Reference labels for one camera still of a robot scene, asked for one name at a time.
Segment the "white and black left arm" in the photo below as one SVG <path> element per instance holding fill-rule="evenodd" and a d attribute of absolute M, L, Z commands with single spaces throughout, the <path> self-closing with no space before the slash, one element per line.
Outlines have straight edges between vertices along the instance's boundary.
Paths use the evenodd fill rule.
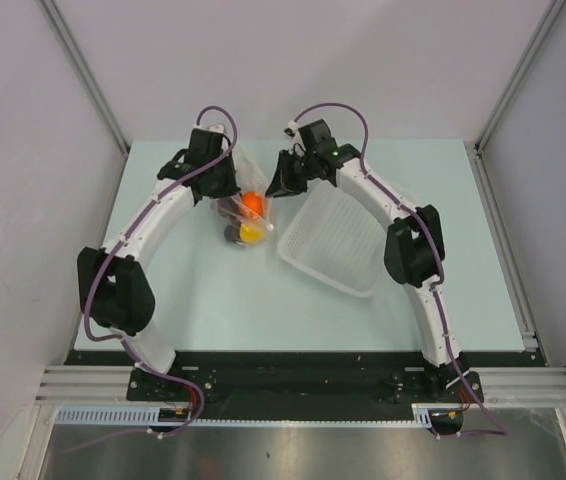
<path fill-rule="evenodd" d="M 156 299 L 146 270 L 177 222 L 197 203 L 239 191 L 235 145 L 222 124 L 195 126 L 188 146 L 157 173 L 134 218 L 102 247 L 85 247 L 77 258 L 86 335 L 94 342 L 120 341 L 136 363 L 153 370 L 148 385 L 165 400 L 182 392 L 184 376 L 172 368 L 175 349 L 153 321 Z"/>

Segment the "dark purple fake grapes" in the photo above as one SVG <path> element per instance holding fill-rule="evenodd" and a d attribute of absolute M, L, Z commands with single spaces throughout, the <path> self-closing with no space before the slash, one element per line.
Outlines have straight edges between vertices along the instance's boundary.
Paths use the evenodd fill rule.
<path fill-rule="evenodd" d="M 241 223 L 240 206 L 233 197 L 220 198 L 215 201 L 215 211 L 221 218 L 224 218 L 231 224 Z"/>

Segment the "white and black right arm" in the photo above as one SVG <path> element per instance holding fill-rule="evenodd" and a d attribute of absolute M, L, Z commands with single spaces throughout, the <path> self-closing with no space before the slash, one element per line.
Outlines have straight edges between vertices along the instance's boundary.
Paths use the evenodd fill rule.
<path fill-rule="evenodd" d="M 338 144 L 322 119 L 302 126 L 291 121 L 285 134 L 291 146 L 279 152 L 266 195 L 296 196 L 319 179 L 365 208 L 385 230 L 385 269 L 404 287 L 415 313 L 426 362 L 426 393 L 447 401 L 460 388 L 470 390 L 470 367 L 452 334 L 441 292 L 445 248 L 438 210 L 418 207 L 400 195 L 369 167 L 364 149 Z"/>

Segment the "orange fake fruit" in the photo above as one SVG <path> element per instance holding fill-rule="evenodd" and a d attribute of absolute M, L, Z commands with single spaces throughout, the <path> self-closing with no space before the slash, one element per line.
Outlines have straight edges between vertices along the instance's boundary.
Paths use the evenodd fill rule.
<path fill-rule="evenodd" d="M 240 210 L 244 217 L 262 217 L 265 213 L 264 200 L 262 196 L 254 191 L 242 193 Z"/>

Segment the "clear zip top bag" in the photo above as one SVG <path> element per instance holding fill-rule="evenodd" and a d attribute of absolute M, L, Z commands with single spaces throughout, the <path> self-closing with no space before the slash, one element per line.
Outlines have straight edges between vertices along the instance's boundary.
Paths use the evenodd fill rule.
<path fill-rule="evenodd" d="M 263 243 L 274 232 L 272 200 L 265 193 L 268 182 L 252 152 L 242 143 L 233 150 L 239 192 L 214 199 L 211 209 L 223 223 L 227 242 L 242 247 Z"/>

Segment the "yellow fake fruit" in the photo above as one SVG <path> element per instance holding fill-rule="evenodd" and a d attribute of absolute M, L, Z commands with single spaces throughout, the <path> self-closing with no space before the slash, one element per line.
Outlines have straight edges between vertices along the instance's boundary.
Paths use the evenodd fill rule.
<path fill-rule="evenodd" d="M 245 245 L 258 245 L 267 236 L 267 232 L 260 227 L 242 223 L 239 227 L 239 240 Z"/>

